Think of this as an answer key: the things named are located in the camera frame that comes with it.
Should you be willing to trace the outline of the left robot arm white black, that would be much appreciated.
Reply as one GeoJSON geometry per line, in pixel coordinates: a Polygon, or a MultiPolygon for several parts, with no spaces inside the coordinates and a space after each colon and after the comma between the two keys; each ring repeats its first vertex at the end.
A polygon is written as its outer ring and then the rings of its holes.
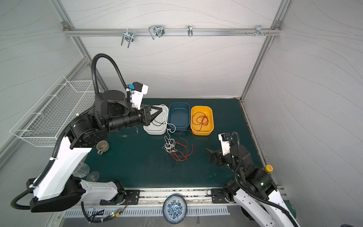
{"type": "Polygon", "coordinates": [[[27,189],[11,201],[13,209],[56,212],[85,201],[99,200],[107,205],[126,202],[127,193],[119,181],[92,183],[73,173],[82,159],[112,132],[136,125],[149,126],[162,108],[142,104],[147,86],[138,82],[124,84],[124,91],[100,92],[96,65],[101,58],[111,59],[106,54],[97,54],[92,59],[94,104],[61,131],[44,171],[28,180],[27,189]]]}

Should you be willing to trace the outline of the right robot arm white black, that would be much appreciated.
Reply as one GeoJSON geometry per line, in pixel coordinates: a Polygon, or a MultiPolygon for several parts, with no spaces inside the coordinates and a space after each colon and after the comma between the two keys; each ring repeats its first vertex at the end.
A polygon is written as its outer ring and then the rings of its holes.
{"type": "Polygon", "coordinates": [[[233,178],[224,187],[207,191],[212,202],[236,203],[248,220],[261,227],[299,226],[272,179],[273,167],[257,167],[251,153],[241,145],[237,132],[221,133],[218,139],[220,150],[206,149],[209,162],[228,167],[233,178]]]}

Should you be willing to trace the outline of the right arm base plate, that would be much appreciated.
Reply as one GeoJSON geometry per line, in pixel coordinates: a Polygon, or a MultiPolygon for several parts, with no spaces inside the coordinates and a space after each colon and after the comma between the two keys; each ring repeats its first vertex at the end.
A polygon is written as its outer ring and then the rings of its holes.
{"type": "Polygon", "coordinates": [[[225,198],[225,190],[223,188],[209,189],[207,195],[211,197],[213,204],[227,204],[229,201],[225,198]]]}

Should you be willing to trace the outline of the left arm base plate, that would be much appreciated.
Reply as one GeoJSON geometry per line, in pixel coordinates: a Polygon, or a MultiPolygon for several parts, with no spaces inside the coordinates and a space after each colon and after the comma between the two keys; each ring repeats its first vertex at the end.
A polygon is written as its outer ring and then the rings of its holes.
{"type": "Polygon", "coordinates": [[[100,205],[103,206],[116,206],[116,205],[138,205],[140,198],[140,190],[126,190],[118,193],[110,201],[101,200],[100,205]]]}

